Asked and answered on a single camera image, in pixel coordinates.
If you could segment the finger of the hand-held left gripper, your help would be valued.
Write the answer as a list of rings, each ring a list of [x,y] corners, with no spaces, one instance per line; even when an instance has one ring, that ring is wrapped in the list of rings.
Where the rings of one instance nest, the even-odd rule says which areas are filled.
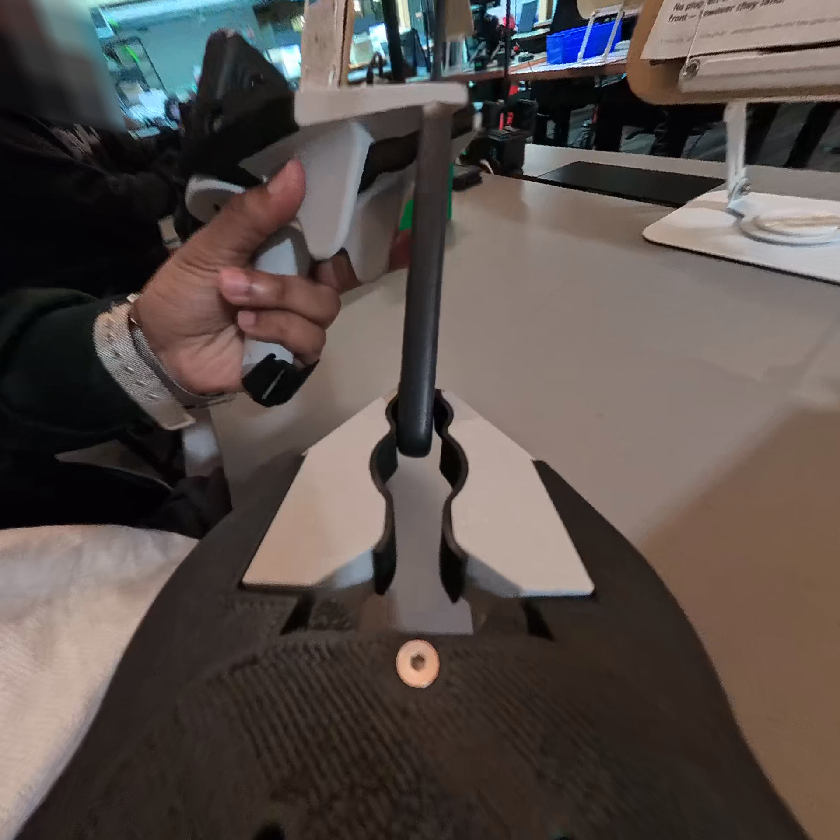
[[[367,152],[346,236],[346,255],[360,284],[388,272],[392,241],[413,197],[421,131],[376,140]]]
[[[462,108],[469,102],[462,83],[383,83],[354,87],[302,87],[294,96],[294,120],[309,127],[439,103]]]

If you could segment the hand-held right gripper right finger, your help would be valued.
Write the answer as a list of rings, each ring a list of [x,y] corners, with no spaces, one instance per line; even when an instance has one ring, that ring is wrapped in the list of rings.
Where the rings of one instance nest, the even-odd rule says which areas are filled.
[[[453,392],[436,393],[442,513],[440,580],[452,602],[586,597],[595,591],[552,501],[553,472]]]

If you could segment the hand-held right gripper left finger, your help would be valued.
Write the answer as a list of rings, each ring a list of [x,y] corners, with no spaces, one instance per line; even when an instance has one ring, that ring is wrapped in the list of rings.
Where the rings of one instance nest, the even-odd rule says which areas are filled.
[[[396,393],[311,446],[241,581],[249,591],[384,594],[396,572],[389,482]]]

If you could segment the slim dark grey USB hub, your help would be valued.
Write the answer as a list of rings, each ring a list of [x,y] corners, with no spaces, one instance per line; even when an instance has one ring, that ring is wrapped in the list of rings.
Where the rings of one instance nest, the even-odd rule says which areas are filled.
[[[412,458],[428,455],[434,431],[451,129],[450,107],[439,103],[424,107],[395,415],[397,448]]]

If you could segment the person's left forearm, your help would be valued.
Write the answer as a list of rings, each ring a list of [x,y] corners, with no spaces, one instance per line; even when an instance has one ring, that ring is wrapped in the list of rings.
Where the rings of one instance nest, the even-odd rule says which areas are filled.
[[[147,419],[106,372],[92,328],[110,300],[75,290],[2,296],[2,462],[105,444]]]

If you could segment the black desk mat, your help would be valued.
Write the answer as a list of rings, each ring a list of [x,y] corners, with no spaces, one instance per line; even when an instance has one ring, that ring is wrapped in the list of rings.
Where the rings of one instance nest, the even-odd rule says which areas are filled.
[[[588,161],[565,164],[536,176],[535,180],[579,192],[670,208],[682,207],[726,185],[722,179],[705,175]]]

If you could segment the person's left hand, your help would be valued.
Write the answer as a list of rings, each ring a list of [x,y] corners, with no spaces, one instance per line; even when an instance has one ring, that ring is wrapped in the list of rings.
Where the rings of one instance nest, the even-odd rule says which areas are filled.
[[[142,289],[134,316],[182,388],[242,392],[247,339],[278,344],[305,364],[320,359],[340,293],[309,276],[253,267],[255,252],[289,225],[305,192],[305,172],[292,160],[266,185],[231,197]]]

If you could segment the brown cardboard board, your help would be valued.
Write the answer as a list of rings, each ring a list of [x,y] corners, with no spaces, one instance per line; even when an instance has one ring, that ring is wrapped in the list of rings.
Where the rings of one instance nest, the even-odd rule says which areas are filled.
[[[306,1],[304,9],[300,89],[346,86],[354,2]]]

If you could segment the black pole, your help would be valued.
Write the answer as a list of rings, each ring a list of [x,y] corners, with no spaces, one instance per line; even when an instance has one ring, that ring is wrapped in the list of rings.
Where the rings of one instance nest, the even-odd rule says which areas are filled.
[[[389,51],[388,56],[391,64],[392,81],[394,83],[403,84],[406,77],[397,1],[382,0],[381,7],[385,25],[386,42]]]

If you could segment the black battery charger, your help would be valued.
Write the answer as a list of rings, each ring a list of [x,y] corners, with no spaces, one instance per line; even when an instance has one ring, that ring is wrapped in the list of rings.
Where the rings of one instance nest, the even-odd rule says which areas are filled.
[[[485,132],[480,138],[479,164],[494,175],[519,175],[531,134],[508,126]]]

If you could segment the dark green jacket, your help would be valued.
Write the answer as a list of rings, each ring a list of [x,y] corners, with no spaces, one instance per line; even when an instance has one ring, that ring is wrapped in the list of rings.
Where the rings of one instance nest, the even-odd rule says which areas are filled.
[[[168,486],[125,469],[55,457],[15,457],[1,467],[3,530],[115,525],[201,539],[232,508],[221,469]]]

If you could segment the wooden background table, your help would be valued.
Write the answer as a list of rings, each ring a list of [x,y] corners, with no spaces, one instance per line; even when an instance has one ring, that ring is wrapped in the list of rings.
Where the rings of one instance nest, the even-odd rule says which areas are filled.
[[[554,81],[575,78],[602,78],[621,75],[626,72],[628,55],[611,54],[606,58],[596,56],[582,62],[565,65],[551,65],[545,60],[531,61],[512,65],[508,68],[507,78],[512,81]],[[464,83],[494,81],[505,77],[502,67],[484,70],[451,71],[446,74],[448,81]]]

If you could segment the blue bin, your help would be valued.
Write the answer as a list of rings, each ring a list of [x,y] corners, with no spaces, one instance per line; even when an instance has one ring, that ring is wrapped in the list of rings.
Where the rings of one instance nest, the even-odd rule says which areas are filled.
[[[597,18],[592,26],[585,24],[549,34],[546,40],[547,63],[560,66],[604,57],[607,46],[611,47],[610,55],[616,53],[623,41],[624,23],[624,18]]]

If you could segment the grey mesh watch band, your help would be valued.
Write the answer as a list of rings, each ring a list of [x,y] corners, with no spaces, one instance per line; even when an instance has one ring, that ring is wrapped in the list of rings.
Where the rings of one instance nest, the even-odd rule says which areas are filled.
[[[179,432],[194,425],[195,414],[226,404],[233,394],[189,392],[165,370],[134,315],[134,293],[113,301],[92,328],[93,347],[102,366],[125,395],[158,427]]]

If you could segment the person's light pants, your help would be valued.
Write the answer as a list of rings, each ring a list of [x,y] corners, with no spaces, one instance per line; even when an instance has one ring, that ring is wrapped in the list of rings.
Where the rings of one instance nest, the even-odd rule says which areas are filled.
[[[58,780],[138,625],[196,545],[115,525],[2,531],[2,838]]]

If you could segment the white board stand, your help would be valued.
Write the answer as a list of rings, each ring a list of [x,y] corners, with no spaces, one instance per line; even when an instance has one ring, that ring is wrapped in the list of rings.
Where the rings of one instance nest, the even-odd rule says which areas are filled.
[[[732,101],[726,188],[708,192],[647,226],[653,245],[839,284],[837,199],[755,192],[746,165],[747,107]]]

